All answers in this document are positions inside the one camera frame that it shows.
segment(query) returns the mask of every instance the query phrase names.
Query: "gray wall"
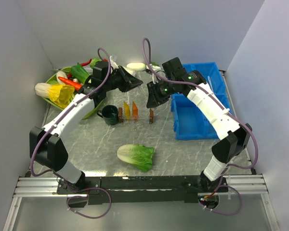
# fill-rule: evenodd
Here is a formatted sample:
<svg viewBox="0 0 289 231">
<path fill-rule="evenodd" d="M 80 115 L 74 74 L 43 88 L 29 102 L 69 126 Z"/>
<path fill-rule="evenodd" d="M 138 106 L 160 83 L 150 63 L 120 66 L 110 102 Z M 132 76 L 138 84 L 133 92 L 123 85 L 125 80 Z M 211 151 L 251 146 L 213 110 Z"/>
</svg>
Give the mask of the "gray wall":
<svg viewBox="0 0 289 231">
<path fill-rule="evenodd" d="M 96 57 L 102 46 L 118 63 L 215 61 L 226 70 L 263 0 L 17 0 L 55 67 Z"/>
<path fill-rule="evenodd" d="M 0 0 L 0 230 L 19 175 L 29 165 L 29 131 L 45 103 L 34 86 L 52 68 L 16 1 Z"/>
<path fill-rule="evenodd" d="M 259 142 L 256 169 L 265 176 L 281 229 L 289 230 L 289 0 L 264 2 L 226 80 L 239 118 Z"/>
</svg>

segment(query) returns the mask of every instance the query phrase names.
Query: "blue plastic crate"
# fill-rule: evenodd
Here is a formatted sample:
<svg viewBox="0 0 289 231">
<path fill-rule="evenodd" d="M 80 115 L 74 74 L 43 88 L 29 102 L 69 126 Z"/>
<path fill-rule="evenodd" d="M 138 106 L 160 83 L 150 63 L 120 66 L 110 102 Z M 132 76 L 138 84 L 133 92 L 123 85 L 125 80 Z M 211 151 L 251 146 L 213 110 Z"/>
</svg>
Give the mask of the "blue plastic crate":
<svg viewBox="0 0 289 231">
<path fill-rule="evenodd" d="M 190 72 L 199 71 L 208 82 L 210 76 L 212 88 L 216 97 L 226 107 L 230 108 L 226 95 L 226 85 L 216 66 L 216 63 L 184 64 Z M 217 139 L 216 131 L 203 113 L 188 98 L 182 94 L 173 94 L 171 111 L 173 112 L 173 131 L 177 140 Z"/>
</svg>

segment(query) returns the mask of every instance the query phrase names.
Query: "cup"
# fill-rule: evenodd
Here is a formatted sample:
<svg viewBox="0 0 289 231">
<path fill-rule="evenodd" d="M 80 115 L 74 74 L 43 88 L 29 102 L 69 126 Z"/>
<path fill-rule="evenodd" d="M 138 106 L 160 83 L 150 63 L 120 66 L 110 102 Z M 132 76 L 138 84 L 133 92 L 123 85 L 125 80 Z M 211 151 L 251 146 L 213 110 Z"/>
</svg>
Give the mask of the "cup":
<svg viewBox="0 0 289 231">
<path fill-rule="evenodd" d="M 114 105 L 106 105 L 96 113 L 99 117 L 103 118 L 108 125 L 116 125 L 119 122 L 118 108 Z"/>
</svg>

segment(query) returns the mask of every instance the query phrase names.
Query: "gray countertop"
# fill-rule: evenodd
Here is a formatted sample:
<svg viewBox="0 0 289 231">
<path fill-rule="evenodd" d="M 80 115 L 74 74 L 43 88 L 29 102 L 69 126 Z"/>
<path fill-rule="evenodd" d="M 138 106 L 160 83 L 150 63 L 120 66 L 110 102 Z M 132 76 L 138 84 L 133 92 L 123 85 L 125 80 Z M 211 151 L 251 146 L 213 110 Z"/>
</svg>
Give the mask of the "gray countertop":
<svg viewBox="0 0 289 231">
<path fill-rule="evenodd" d="M 173 116 L 171 100 L 154 110 L 154 123 L 149 124 L 149 110 L 146 108 L 146 83 L 151 76 L 141 73 L 138 76 L 144 84 L 128 93 L 114 90 L 107 93 L 100 109 L 112 104 L 123 107 L 125 101 L 130 105 L 134 101 L 138 106 L 139 119 L 125 121 L 116 126 L 108 126 L 96 114 L 82 120 L 70 133 L 65 142 L 69 160 L 86 176 L 167 176 L 167 175 L 199 175 L 209 163 L 211 147 L 217 140 L 178 141 L 173 132 Z M 54 119 L 61 111 L 50 107 L 46 123 Z M 141 144 L 154 147 L 153 167 L 148 172 L 122 162 L 117 157 L 117 150 L 125 144 Z M 246 151 L 236 157 L 235 163 L 248 166 Z M 36 163 L 35 171 L 46 167 Z M 250 170 L 231 167 L 228 174 L 251 174 Z"/>
</svg>

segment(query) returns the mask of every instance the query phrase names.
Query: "wire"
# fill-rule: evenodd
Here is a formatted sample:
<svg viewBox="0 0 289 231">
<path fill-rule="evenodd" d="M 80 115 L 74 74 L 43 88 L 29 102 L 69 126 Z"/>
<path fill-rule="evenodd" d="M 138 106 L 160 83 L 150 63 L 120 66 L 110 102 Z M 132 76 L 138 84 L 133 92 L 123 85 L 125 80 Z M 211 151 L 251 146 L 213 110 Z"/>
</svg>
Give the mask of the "wire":
<svg viewBox="0 0 289 231">
<path fill-rule="evenodd" d="M 94 94 L 95 92 L 97 92 L 97 91 L 106 83 L 106 81 L 108 80 L 108 77 L 109 77 L 109 75 L 110 75 L 110 70 L 111 70 L 110 57 L 109 57 L 109 54 L 108 54 L 103 48 L 99 48 L 99 49 L 97 50 L 97 53 L 98 53 L 98 56 L 100 57 L 100 59 L 102 59 L 101 54 L 100 54 L 100 51 L 103 51 L 103 52 L 104 52 L 104 54 L 107 56 L 107 60 L 108 60 L 108 70 L 107 70 L 107 74 L 106 74 L 104 80 L 101 82 L 101 84 L 100 84 L 97 88 L 94 88 L 94 89 L 93 89 L 92 91 L 90 91 L 87 95 L 85 95 L 85 96 L 82 97 L 80 100 L 78 100 L 76 103 L 72 104 L 69 108 L 67 108 L 67 110 L 57 119 L 57 121 L 55 122 L 55 124 L 53 124 L 53 125 L 50 127 L 50 129 L 49 129 L 48 131 L 46 131 L 45 134 L 41 137 L 41 139 L 39 140 L 39 142 L 37 143 L 37 145 L 35 146 L 35 148 L 34 148 L 34 150 L 33 150 L 32 157 L 31 157 L 31 161 L 30 161 L 30 172 L 31 172 L 32 176 L 34 176 L 34 177 L 39 177 L 39 176 L 45 174 L 46 172 L 51 172 L 51 171 L 52 171 L 51 169 L 48 169 L 48 170 L 45 170 L 45 171 L 43 171 L 43 172 L 41 172 L 41 173 L 39 173 L 39 174 L 36 174 L 36 173 L 34 172 L 34 160 L 35 160 L 35 157 L 36 157 L 36 155 L 37 155 L 37 153 L 38 153 L 39 147 L 40 147 L 41 144 L 44 142 L 44 140 L 46 139 L 46 137 L 57 127 L 57 125 L 66 117 L 66 115 L 67 115 L 68 113 L 70 113 L 75 107 L 77 107 L 77 105 L 78 105 L 79 103 L 81 103 L 82 101 L 86 100 L 86 99 L 89 98 L 92 94 Z M 54 173 L 54 175 L 56 175 L 57 177 L 60 177 L 60 178 L 64 179 L 64 178 L 63 178 L 62 176 L 60 176 L 58 173 L 56 173 L 56 172 L 54 172 L 54 171 L 53 171 L 53 173 Z M 90 217 L 90 216 L 84 215 L 84 214 L 82 214 L 82 213 L 80 213 L 80 212 L 78 212 L 78 211 L 75 211 L 74 209 L 72 209 L 72 208 L 69 207 L 68 202 L 69 202 L 72 198 L 76 198 L 76 197 L 81 197 L 81 198 L 82 198 L 82 196 L 73 196 L 73 197 L 70 197 L 70 198 L 67 200 L 67 202 L 66 202 L 67 207 L 68 207 L 68 210 L 71 210 L 72 212 L 77 213 L 78 215 L 81 215 L 81 216 L 83 216 L 83 217 L 85 217 L 85 218 L 90 218 L 90 219 L 97 219 L 97 218 L 101 218 L 101 217 L 105 216 L 105 215 L 109 212 L 109 210 L 110 210 L 110 208 L 111 208 L 111 205 L 112 205 L 111 196 L 110 196 L 109 192 L 107 192 L 107 190 L 102 189 L 102 188 L 99 188 L 99 187 L 87 188 L 87 189 L 83 189 L 83 190 L 80 190 L 80 191 L 74 191 L 74 190 L 72 189 L 72 191 L 74 191 L 75 193 L 79 193 L 79 192 L 83 192 L 83 191 L 89 191 L 89 190 L 102 190 L 102 191 L 104 191 L 104 192 L 108 195 L 108 197 L 109 197 L 109 207 L 108 207 L 108 209 L 107 209 L 102 215 L 97 216 L 97 217 Z"/>
<path fill-rule="evenodd" d="M 209 94 L 204 88 L 202 88 L 201 86 L 195 84 L 195 83 L 191 83 L 191 82 L 183 82 L 183 81 L 173 81 L 173 80 L 170 80 L 170 79 L 167 79 L 163 76 L 161 76 L 160 74 L 158 74 L 156 71 L 153 70 L 153 68 L 151 67 L 150 65 L 150 62 L 148 61 L 148 58 L 146 56 L 146 53 L 145 53 L 145 42 L 147 42 L 148 44 L 148 48 L 149 48 L 149 60 L 151 60 L 151 44 L 150 44 L 150 41 L 148 38 L 144 38 L 142 40 L 142 51 L 143 51 L 143 56 L 144 56 L 144 62 L 145 64 L 148 66 L 148 68 L 150 69 L 150 71 L 156 76 L 158 77 L 159 79 L 165 81 L 165 82 L 169 82 L 169 83 L 174 83 L 174 84 L 183 84 L 183 85 L 191 85 L 193 87 L 195 87 L 196 89 L 199 89 L 201 91 L 203 91 L 205 94 L 207 94 L 222 110 L 225 109 L 225 107 L 217 100 L 214 98 L 214 96 L 212 96 L 211 94 Z M 250 165 L 250 166 L 239 166 L 239 165 L 236 165 L 236 164 L 228 164 L 227 167 L 229 166 L 235 166 L 235 167 L 238 167 L 238 168 L 241 168 L 241 169 L 250 169 L 252 167 L 254 167 L 258 161 L 258 144 L 257 144 L 257 141 L 256 141 L 256 138 L 255 136 L 253 135 L 252 131 L 243 123 L 241 122 L 239 119 L 237 119 L 235 116 L 233 116 L 232 114 L 230 114 L 229 112 L 227 113 L 229 117 L 231 117 L 233 120 L 235 120 L 236 122 L 238 122 L 247 132 L 248 134 L 251 136 L 251 139 L 254 143 L 254 147 L 255 147 L 255 159 L 253 161 L 253 163 Z M 213 193 L 211 195 L 209 195 L 207 198 L 210 198 L 211 196 L 213 196 L 217 190 L 220 188 L 220 187 L 228 187 L 228 188 L 231 188 L 233 189 L 239 196 L 240 198 L 240 207 L 239 209 L 234 212 L 234 213 L 224 213 L 224 212 L 220 212 L 220 211 L 215 211 L 215 210 L 211 210 L 211 209 L 208 209 L 206 208 L 206 206 L 204 206 L 202 203 L 201 205 L 204 206 L 204 208 L 206 210 L 209 210 L 209 211 L 212 211 L 214 213 L 218 213 L 218 214 L 223 214 L 223 215 L 235 215 L 235 214 L 238 214 L 241 210 L 242 210 L 242 207 L 243 207 L 243 201 L 242 201 L 242 197 L 240 195 L 240 193 L 234 189 L 233 187 L 231 186 L 228 186 L 228 185 L 221 185 L 222 181 L 223 181 L 223 174 L 227 171 L 228 168 L 226 168 L 222 173 L 221 173 L 221 176 L 220 176 L 220 182 L 218 184 L 218 186 L 214 189 Z"/>
</svg>

